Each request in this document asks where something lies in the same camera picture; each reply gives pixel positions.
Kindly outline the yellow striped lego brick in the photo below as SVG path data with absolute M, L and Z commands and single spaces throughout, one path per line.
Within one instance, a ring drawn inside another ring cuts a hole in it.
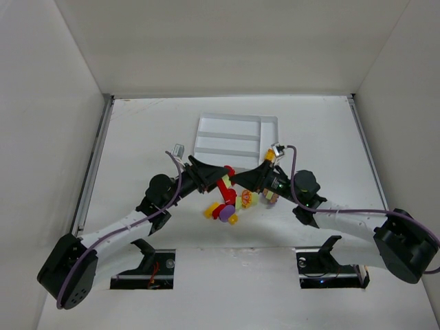
M 275 162 L 276 160 L 276 155 L 273 149 L 268 149 L 266 154 L 265 154 L 265 160 L 269 161 L 269 162 Z

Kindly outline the light green lego piece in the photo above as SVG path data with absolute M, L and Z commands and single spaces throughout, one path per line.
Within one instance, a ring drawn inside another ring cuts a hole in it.
M 229 189 L 229 188 L 231 188 L 231 187 L 233 186 L 233 183 L 230 181 L 230 177 L 229 177 L 228 175 L 224 175 L 224 176 L 221 178 L 221 180 L 222 180 L 224 186 L 225 186 L 227 189 Z

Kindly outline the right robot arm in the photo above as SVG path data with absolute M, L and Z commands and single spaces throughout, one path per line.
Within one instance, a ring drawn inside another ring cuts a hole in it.
M 320 185 L 309 170 L 293 171 L 263 162 L 232 176 L 232 182 L 261 193 L 268 190 L 295 203 L 295 218 L 305 226 L 335 230 L 366 241 L 366 247 L 337 247 L 331 260 L 384 268 L 398 279 L 415 284 L 439 251 L 439 240 L 406 211 L 349 210 L 318 194 Z

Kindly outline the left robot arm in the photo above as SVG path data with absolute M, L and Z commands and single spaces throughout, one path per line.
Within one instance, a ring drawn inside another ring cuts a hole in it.
M 115 223 L 95 232 L 63 235 L 37 274 L 39 284 L 56 300 L 57 309 L 77 306 L 94 286 L 96 271 L 126 245 L 156 233 L 170 219 L 168 209 L 195 191 L 204 194 L 229 172 L 224 166 L 204 164 L 189 156 L 176 162 L 177 176 L 151 178 L 140 204 Z

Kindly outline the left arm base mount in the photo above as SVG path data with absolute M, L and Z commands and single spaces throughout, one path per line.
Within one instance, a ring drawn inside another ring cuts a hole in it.
M 173 289 L 176 250 L 157 250 L 144 239 L 131 243 L 142 258 L 134 266 L 113 275 L 112 290 L 168 290 Z

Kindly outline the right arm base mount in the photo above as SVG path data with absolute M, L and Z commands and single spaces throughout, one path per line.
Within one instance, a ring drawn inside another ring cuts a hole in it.
M 367 268 L 341 265 L 331 255 L 340 235 L 330 236 L 321 246 L 296 249 L 296 264 L 301 289 L 366 289 L 370 283 Z

